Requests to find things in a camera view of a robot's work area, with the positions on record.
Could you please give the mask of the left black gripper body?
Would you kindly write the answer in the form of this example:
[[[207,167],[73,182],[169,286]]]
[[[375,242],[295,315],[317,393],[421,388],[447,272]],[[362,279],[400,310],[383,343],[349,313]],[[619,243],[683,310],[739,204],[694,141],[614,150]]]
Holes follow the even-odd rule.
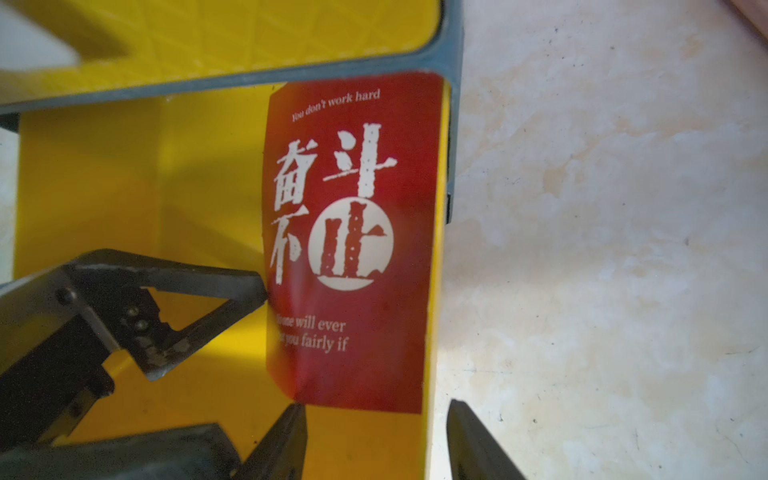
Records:
[[[118,348],[73,268],[2,285],[2,449],[71,432],[113,392],[102,364]]]

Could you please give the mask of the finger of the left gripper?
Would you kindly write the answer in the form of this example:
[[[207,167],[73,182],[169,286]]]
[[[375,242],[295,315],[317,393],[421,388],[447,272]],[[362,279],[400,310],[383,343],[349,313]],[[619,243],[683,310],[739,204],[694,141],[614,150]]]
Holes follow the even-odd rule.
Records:
[[[89,303],[151,381],[179,366],[261,308],[267,292],[248,270],[193,265],[113,249],[84,254],[73,268]]]

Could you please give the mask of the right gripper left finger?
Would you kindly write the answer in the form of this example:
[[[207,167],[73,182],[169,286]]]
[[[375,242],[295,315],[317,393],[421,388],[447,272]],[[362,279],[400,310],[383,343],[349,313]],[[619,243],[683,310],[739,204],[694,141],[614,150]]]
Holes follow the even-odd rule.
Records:
[[[301,480],[307,445],[305,406],[293,403],[236,470],[233,479]]]

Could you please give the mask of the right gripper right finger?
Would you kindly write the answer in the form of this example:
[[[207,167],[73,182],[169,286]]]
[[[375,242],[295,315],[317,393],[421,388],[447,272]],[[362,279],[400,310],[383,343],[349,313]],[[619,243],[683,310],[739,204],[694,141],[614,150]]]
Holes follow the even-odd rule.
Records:
[[[450,402],[446,434],[453,480],[525,480],[466,402]]]

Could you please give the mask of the yellow drawer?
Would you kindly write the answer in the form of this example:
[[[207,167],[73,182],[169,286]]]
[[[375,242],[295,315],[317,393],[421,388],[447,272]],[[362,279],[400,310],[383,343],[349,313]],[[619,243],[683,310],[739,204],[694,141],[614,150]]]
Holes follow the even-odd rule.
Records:
[[[4,105],[397,55],[426,46],[439,1],[4,1],[79,54],[1,70]]]
[[[21,122],[5,479],[420,479],[450,89],[241,87]]]

